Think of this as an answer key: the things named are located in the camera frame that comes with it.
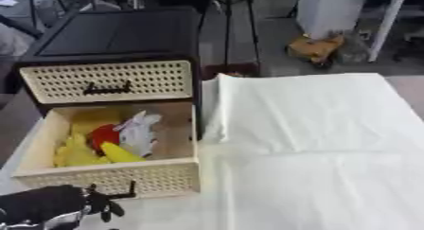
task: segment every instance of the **drawer handle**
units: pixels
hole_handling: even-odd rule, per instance
[[[116,94],[116,93],[129,93],[131,91],[131,82],[127,80],[121,88],[117,87],[114,89],[98,89],[94,82],[90,82],[87,88],[84,90],[85,95],[95,94]]]

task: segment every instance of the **open drawer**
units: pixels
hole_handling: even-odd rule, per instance
[[[140,111],[159,114],[153,130],[157,143],[148,161],[86,167],[54,168],[55,150],[70,134],[76,114],[96,110],[118,112],[122,121]],[[12,177],[30,188],[96,184],[107,194],[124,193],[136,181],[137,197],[163,197],[200,191],[196,148],[196,116],[191,102],[155,102],[104,107],[65,107],[49,111]]]

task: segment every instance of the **woven drawer front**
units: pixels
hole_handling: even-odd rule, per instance
[[[25,67],[21,74],[43,104],[192,96],[190,62],[128,62]],[[92,84],[93,94],[85,93]],[[124,85],[128,91],[119,91]]]
[[[18,179],[31,188],[96,184],[98,191],[107,194],[128,192],[130,181],[135,180],[137,197],[157,197],[199,191],[198,171],[196,163],[186,163],[21,176]]]

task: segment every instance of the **tripod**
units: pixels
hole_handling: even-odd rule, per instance
[[[202,17],[201,17],[201,21],[199,22],[199,26],[198,26],[199,33],[201,33],[201,31],[202,31],[203,24],[204,24],[204,18],[206,16],[206,13],[207,13],[207,10],[209,8],[211,1],[212,0],[205,0],[205,9],[204,9],[204,12],[203,12]],[[259,47],[258,47],[259,39],[258,39],[257,32],[256,32],[255,15],[254,15],[254,11],[253,11],[254,0],[246,0],[246,3],[247,3],[248,12],[249,12],[249,23],[250,23],[250,27],[251,27],[251,30],[252,30],[252,43],[254,45],[254,50],[255,50],[256,66],[257,66],[258,70],[260,71],[261,60],[260,60]],[[225,22],[225,43],[224,43],[224,61],[223,61],[223,64],[224,64],[225,69],[228,70],[229,51],[230,51],[230,32],[231,32],[231,20],[232,20],[231,18],[232,18],[232,15],[233,15],[233,8],[232,8],[233,0],[225,0],[224,5],[226,6],[226,11],[225,11],[226,22]]]

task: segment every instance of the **white toy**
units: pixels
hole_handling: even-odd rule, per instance
[[[150,127],[161,118],[160,115],[146,115],[143,111],[114,127],[115,131],[119,131],[120,147],[142,157],[151,154],[156,137]]]

